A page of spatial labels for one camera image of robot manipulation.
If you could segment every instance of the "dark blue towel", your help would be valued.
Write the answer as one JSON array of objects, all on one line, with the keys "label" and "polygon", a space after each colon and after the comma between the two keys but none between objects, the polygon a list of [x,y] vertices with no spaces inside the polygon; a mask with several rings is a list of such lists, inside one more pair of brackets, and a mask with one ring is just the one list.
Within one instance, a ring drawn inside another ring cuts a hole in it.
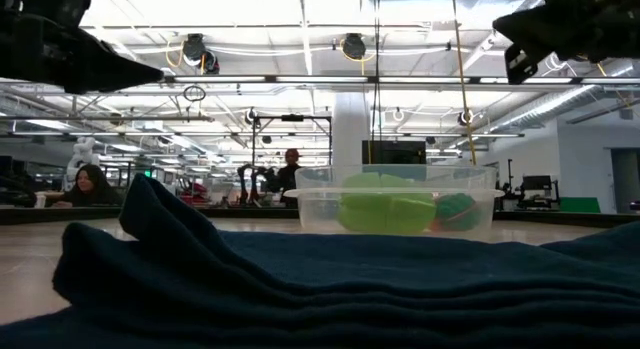
[{"label": "dark blue towel", "polygon": [[640,225],[541,247],[219,232],[138,176],[138,241],[71,224],[54,276],[72,303],[0,328],[0,348],[634,347]]}]

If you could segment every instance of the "clear plastic container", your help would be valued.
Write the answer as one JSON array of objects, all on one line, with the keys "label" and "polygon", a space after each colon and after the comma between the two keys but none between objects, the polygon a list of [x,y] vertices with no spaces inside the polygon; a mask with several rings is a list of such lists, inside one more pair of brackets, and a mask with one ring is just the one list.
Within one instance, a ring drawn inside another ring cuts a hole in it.
[{"label": "clear plastic container", "polygon": [[327,234],[443,235],[479,239],[491,228],[496,170],[487,167],[358,165],[302,168],[303,230]]}]

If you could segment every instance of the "green toy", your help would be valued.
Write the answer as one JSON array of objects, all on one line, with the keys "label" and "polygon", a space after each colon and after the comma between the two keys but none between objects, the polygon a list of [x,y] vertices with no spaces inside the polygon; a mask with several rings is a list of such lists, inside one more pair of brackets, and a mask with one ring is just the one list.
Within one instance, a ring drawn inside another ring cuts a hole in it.
[{"label": "green toy", "polygon": [[467,231],[482,220],[482,210],[467,194],[444,195],[436,199],[436,218],[433,231]]},{"label": "green toy", "polygon": [[[344,188],[407,188],[412,183],[379,173],[351,176]],[[428,230],[436,215],[429,193],[345,193],[340,200],[338,221],[347,230],[366,234],[419,234]]]}]

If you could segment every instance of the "ceiling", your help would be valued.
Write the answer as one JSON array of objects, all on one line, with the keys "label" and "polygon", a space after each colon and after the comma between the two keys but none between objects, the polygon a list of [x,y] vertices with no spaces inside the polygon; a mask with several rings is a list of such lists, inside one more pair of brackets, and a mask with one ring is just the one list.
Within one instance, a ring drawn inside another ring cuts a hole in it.
[{"label": "ceiling", "polygon": [[[457,0],[460,23],[460,51],[466,76],[504,77],[503,52],[509,40],[495,34],[491,23],[519,8],[540,5],[542,0]],[[378,13],[380,55],[375,56],[375,17],[371,0],[92,0],[81,27],[114,47],[122,56],[161,68],[168,75],[199,75],[199,69],[180,60],[181,43],[190,33],[202,33],[205,44],[220,63],[221,75],[375,75],[378,65],[384,76],[455,76],[459,73],[458,41],[452,0],[381,0]],[[359,33],[367,45],[364,63],[350,61],[340,50],[347,33]],[[541,64],[540,75],[586,76],[593,67],[570,63],[567,67],[553,58]],[[250,132],[244,117],[250,108],[260,115],[300,113],[331,116],[341,90],[331,85],[287,86],[276,84],[204,85],[208,94],[193,104],[181,91],[186,86],[147,85],[111,96],[86,95],[74,98],[46,85],[4,83],[24,96],[36,97],[51,105],[39,106],[43,115],[85,116],[123,115],[166,116],[201,113],[213,122],[164,122],[167,131]],[[356,87],[370,107],[373,90]],[[554,91],[519,88],[475,88],[467,92],[467,104],[476,114],[474,125],[482,127],[499,120],[522,105]],[[463,97],[457,87],[382,88],[383,131],[456,132],[457,115]],[[77,124],[76,128],[107,131],[143,130],[108,122]],[[310,121],[276,121],[265,133],[315,132],[309,137],[273,138],[268,148],[327,148],[328,137]],[[189,138],[210,154],[235,151],[231,164],[246,161],[250,138]],[[142,138],[145,149],[166,151],[155,139]],[[265,151],[276,160],[279,150]],[[313,164],[327,162],[327,153],[305,157]]]}]

